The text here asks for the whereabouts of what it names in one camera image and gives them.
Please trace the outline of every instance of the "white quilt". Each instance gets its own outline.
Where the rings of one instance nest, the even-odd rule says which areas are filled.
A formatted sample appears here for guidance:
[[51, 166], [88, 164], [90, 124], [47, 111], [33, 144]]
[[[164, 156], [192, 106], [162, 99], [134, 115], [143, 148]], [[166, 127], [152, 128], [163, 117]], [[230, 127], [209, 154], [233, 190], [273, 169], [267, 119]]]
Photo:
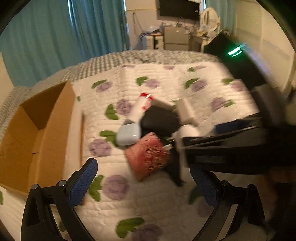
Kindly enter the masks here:
[[[203, 197], [198, 197], [192, 205], [188, 203], [194, 181], [177, 187], [165, 172], [156, 172], [143, 182], [136, 181], [124, 151], [115, 147], [114, 134], [142, 92], [168, 101], [183, 95], [188, 97], [204, 134], [215, 124], [256, 113], [257, 108], [244, 85], [230, 79], [222, 64], [203, 62], [174, 66], [125, 65], [73, 83], [86, 117], [84, 161], [89, 157], [97, 159], [97, 178], [101, 181], [95, 193], [86, 194], [85, 205], [75, 209], [95, 240], [191, 241], [195, 237], [211, 208]], [[220, 98], [219, 103], [213, 105], [215, 98]], [[217, 176], [244, 187], [254, 178]], [[0, 219], [19, 241], [25, 201], [2, 187], [0, 190], [3, 198]], [[60, 224], [55, 207], [52, 209]], [[69, 240], [64, 230], [62, 235]]]

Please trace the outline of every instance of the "green light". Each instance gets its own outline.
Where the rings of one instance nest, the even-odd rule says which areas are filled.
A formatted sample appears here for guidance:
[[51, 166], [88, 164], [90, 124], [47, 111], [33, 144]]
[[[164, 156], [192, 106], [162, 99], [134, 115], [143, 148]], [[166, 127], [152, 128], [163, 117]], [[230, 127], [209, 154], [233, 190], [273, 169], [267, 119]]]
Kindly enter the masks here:
[[236, 47], [234, 50], [228, 52], [228, 55], [232, 55], [232, 54], [236, 53], [239, 50], [240, 50], [240, 47]]
[[242, 53], [242, 50], [239, 51], [237, 54], [233, 55], [232, 57], [237, 56], [237, 55], [239, 55], [240, 53]]

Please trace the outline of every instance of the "teal curtain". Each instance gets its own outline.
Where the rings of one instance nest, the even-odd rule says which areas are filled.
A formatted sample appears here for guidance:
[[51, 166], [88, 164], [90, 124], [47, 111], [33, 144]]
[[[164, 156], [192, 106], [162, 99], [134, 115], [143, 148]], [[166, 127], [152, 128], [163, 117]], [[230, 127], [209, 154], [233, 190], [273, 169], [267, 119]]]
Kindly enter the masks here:
[[218, 14], [221, 21], [220, 29], [228, 29], [231, 34], [234, 33], [236, 0], [205, 0], [206, 7], [212, 7]]
[[123, 4], [31, 0], [0, 35], [0, 51], [14, 86], [31, 87], [68, 66], [128, 48]]
[[129, 48], [123, 0], [69, 0], [72, 24], [89, 59]]

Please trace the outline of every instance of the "red packet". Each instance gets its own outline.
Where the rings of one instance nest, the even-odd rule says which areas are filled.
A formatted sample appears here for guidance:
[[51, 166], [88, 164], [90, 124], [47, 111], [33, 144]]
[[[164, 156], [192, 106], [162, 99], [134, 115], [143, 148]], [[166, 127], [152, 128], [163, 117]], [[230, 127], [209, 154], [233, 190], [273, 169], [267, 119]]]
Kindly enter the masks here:
[[170, 154], [154, 132], [148, 133], [135, 145], [125, 150], [128, 163], [138, 181], [161, 169], [170, 160]]

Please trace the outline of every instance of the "wall-mounted television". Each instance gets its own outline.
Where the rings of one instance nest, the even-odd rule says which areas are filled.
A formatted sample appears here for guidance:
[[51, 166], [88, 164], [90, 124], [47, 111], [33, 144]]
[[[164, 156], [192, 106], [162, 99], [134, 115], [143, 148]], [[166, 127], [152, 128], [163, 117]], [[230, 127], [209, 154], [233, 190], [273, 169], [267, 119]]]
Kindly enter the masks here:
[[189, 0], [159, 0], [160, 16], [199, 21], [200, 4]]

